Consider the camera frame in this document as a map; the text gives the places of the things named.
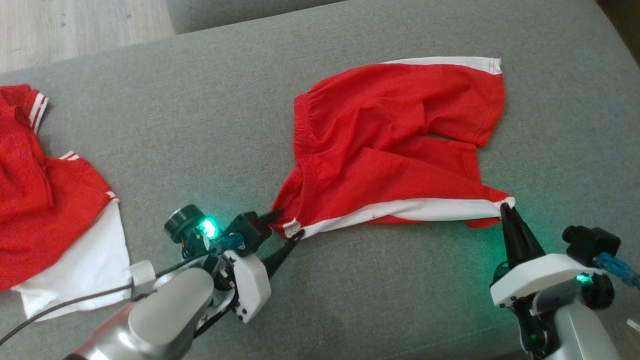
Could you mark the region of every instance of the gray sofa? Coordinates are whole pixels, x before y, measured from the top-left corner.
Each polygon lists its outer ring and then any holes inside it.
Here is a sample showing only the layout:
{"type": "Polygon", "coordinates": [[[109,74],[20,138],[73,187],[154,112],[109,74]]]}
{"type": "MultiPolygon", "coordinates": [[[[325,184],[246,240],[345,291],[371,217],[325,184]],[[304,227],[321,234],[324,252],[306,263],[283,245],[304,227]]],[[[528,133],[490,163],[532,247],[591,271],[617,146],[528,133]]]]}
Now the gray sofa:
{"type": "MultiPolygon", "coordinates": [[[[121,199],[133,262],[179,250],[166,217],[198,204],[226,223],[269,209],[294,166],[292,100],[367,63],[421,56],[502,58],[504,115],[479,151],[486,184],[516,197],[548,252],[563,229],[600,226],[640,267],[640,70],[592,1],[350,0],[0,75],[51,98],[40,139],[73,149],[121,199]]],[[[518,348],[488,285],[499,226],[358,225],[313,236],[248,325],[225,317],[187,359],[489,359],[518,348]]],[[[640,318],[618,286],[608,329],[640,318]]],[[[61,359],[118,306],[29,326],[1,359],[61,359]]],[[[0,293],[0,333],[23,321],[0,293]]],[[[632,359],[632,354],[623,354],[632,359]]]]}
{"type": "Polygon", "coordinates": [[[176,34],[294,12],[343,0],[166,0],[176,34]]]}

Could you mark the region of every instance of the red shorts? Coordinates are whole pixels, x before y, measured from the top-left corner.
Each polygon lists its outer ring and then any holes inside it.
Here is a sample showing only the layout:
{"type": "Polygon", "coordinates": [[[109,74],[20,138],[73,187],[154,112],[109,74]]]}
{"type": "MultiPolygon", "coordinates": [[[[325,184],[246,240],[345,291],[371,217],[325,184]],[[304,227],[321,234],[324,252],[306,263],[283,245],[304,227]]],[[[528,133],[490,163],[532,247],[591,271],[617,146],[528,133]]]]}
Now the red shorts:
{"type": "Polygon", "coordinates": [[[482,184],[476,147],[504,100],[493,58],[399,60],[320,81],[294,102],[296,167],[273,204],[284,209],[276,230],[290,238],[362,222],[496,224],[500,204],[515,200],[482,184]]]}

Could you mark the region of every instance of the blue connector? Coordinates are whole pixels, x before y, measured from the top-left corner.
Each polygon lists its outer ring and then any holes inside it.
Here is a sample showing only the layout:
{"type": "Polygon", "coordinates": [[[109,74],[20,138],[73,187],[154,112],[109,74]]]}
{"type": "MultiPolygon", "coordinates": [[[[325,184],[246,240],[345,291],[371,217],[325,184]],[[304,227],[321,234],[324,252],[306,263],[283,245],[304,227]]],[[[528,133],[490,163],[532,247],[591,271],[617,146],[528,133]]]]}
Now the blue connector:
{"type": "Polygon", "coordinates": [[[596,266],[619,277],[625,284],[640,288],[640,274],[633,271],[631,266],[615,258],[608,252],[603,252],[598,256],[596,266]]]}
{"type": "Polygon", "coordinates": [[[244,243],[244,238],[240,234],[231,234],[227,236],[221,236],[216,239],[211,245],[219,247],[219,253],[222,254],[227,250],[236,250],[244,243]]]}

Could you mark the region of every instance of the red and white clothing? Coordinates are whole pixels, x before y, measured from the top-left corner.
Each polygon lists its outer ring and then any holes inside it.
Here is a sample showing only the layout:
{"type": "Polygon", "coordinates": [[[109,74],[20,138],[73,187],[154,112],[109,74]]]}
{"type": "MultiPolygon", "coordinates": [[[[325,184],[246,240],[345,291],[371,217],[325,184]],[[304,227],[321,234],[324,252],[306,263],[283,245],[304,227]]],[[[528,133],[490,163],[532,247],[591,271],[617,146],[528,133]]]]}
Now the red and white clothing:
{"type": "Polygon", "coordinates": [[[47,103],[28,85],[0,87],[0,290],[20,291],[28,316],[129,280],[118,199],[109,185],[73,152],[44,156],[36,134],[47,103]]]}
{"type": "Polygon", "coordinates": [[[324,79],[294,102],[296,167],[273,208],[305,237],[363,222],[499,222],[508,194],[483,185],[476,147],[500,119],[500,60],[417,58],[324,79]],[[443,136],[435,138],[430,135],[443,136]]]}

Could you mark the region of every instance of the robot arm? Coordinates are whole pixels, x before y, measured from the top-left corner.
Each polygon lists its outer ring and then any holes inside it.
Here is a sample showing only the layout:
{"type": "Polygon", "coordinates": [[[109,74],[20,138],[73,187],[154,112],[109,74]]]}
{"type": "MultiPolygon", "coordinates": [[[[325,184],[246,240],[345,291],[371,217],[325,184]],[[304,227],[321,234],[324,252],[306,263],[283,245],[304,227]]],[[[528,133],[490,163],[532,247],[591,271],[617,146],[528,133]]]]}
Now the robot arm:
{"type": "Polygon", "coordinates": [[[124,306],[66,359],[179,360],[229,311],[249,322],[271,295],[269,278],[297,243],[288,241],[264,262],[254,254],[271,236],[268,222],[276,216],[245,213],[218,234],[194,205],[176,211],[165,231],[182,256],[194,260],[158,278],[154,291],[124,306]]]}
{"type": "Polygon", "coordinates": [[[496,306],[516,316],[522,349],[535,360],[618,360],[592,310],[611,305],[613,287],[592,260],[615,255],[620,239],[601,229],[565,231],[568,255],[545,254],[515,208],[503,204],[501,213],[507,261],[496,269],[490,292],[496,306]]]}

